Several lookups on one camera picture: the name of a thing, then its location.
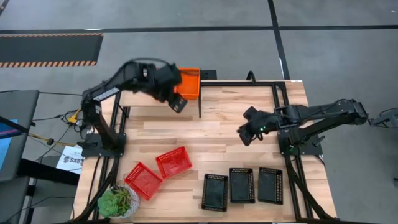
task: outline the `black floor mat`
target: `black floor mat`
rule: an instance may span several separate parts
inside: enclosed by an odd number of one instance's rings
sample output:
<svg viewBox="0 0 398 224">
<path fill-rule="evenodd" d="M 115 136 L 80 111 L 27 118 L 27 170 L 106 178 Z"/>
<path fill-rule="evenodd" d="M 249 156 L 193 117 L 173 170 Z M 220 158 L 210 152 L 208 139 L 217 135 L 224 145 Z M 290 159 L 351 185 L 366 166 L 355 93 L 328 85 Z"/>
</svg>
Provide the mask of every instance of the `black floor mat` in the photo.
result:
<svg viewBox="0 0 398 224">
<path fill-rule="evenodd" d="M 94 66 L 104 34 L 0 35 L 0 67 Z"/>
</svg>

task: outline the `succulent plant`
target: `succulent plant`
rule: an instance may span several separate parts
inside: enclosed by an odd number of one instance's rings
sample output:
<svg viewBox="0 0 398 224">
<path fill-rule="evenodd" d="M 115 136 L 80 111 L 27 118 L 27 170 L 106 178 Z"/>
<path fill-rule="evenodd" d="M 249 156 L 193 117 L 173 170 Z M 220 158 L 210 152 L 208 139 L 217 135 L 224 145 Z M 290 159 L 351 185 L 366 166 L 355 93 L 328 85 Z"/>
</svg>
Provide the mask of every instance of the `succulent plant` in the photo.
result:
<svg viewBox="0 0 398 224">
<path fill-rule="evenodd" d="M 124 187 L 107 190 L 98 199 L 99 213 L 104 217 L 124 215 L 130 208 L 131 194 Z"/>
</svg>

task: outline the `gray floor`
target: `gray floor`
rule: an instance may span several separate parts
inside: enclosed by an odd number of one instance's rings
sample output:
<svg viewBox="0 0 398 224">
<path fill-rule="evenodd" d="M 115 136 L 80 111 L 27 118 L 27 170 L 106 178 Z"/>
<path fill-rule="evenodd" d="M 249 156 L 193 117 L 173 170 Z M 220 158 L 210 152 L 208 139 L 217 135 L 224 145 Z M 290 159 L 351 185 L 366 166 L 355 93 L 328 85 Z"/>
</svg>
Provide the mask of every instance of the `gray floor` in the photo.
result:
<svg viewBox="0 0 398 224">
<path fill-rule="evenodd" d="M 398 2 L 393 0 L 274 2 L 280 26 L 398 24 Z M 0 16 L 2 30 L 257 25 L 271 25 L 267 1 L 41 0 L 38 4 L 10 0 Z M 398 30 L 281 33 L 291 79 L 304 81 L 311 105 L 354 98 L 363 102 L 370 116 L 397 106 Z M 179 66 L 214 68 L 219 78 L 225 79 L 244 78 L 249 69 L 257 78 L 282 78 L 272 31 L 106 34 L 97 66 L 1 69 L 0 91 L 80 93 L 134 57 L 159 57 Z M 35 117 L 73 110 L 79 101 L 73 96 L 41 95 Z M 57 139 L 65 128 L 60 121 L 43 121 L 32 131 Z M 394 129 L 367 125 L 342 126 L 326 133 L 326 171 L 341 219 L 375 223 L 398 220 L 398 189 L 392 184 L 398 172 L 396 134 Z M 64 139 L 78 140 L 73 131 Z M 24 157 L 36 159 L 45 151 L 29 141 Z M 57 202 L 37 209 L 34 223 L 62 222 L 70 211 L 70 202 Z M 54 212 L 58 218 L 46 219 Z"/>
</svg>

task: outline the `red plastic basket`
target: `red plastic basket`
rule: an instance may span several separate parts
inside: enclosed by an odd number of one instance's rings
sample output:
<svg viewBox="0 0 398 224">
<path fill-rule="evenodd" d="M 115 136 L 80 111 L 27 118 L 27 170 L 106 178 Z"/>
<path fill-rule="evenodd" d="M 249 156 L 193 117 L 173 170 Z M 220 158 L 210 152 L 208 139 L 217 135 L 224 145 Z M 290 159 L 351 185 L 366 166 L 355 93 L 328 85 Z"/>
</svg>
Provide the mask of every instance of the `red plastic basket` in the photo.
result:
<svg viewBox="0 0 398 224">
<path fill-rule="evenodd" d="M 163 178 L 177 175 L 192 167 L 184 146 L 156 157 L 157 166 Z"/>
<path fill-rule="evenodd" d="M 163 182 L 159 176 L 141 162 L 135 166 L 124 181 L 145 200 L 152 198 Z"/>
</svg>

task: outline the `black basket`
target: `black basket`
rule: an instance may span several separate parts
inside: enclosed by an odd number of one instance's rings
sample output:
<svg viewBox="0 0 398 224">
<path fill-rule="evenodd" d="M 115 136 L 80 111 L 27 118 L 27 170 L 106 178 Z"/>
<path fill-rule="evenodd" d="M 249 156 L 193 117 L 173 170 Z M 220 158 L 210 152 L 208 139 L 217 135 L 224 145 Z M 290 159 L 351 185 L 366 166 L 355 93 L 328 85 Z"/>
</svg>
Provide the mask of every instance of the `black basket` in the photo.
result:
<svg viewBox="0 0 398 224">
<path fill-rule="evenodd" d="M 231 203 L 255 203 L 253 169 L 229 168 Z"/>
<path fill-rule="evenodd" d="M 271 168 L 259 168 L 259 202 L 284 204 L 282 171 Z"/>
<path fill-rule="evenodd" d="M 226 212 L 228 199 L 228 177 L 223 175 L 205 174 L 201 209 Z"/>
</svg>

